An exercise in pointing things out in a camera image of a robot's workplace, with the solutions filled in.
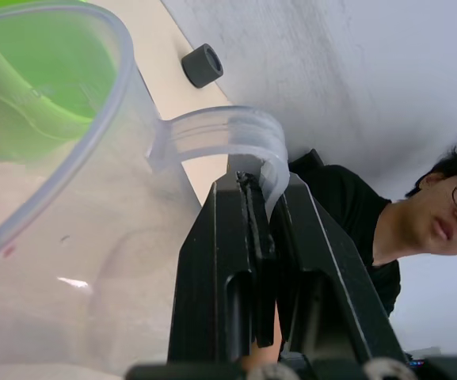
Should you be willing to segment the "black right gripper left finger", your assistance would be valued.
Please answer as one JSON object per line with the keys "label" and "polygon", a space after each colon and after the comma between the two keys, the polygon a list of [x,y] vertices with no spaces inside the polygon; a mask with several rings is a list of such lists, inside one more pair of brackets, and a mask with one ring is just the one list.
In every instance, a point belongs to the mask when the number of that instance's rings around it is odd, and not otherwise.
{"label": "black right gripper left finger", "polygon": [[234,362],[274,342],[276,249],[259,180],[215,181],[182,245],[170,362]]}

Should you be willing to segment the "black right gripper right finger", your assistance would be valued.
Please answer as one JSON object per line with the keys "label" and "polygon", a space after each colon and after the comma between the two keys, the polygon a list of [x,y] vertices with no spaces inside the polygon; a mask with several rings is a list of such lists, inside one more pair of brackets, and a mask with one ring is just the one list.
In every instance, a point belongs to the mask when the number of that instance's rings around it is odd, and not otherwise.
{"label": "black right gripper right finger", "polygon": [[295,174],[275,206],[271,228],[286,350],[311,362],[406,362],[354,243]]}

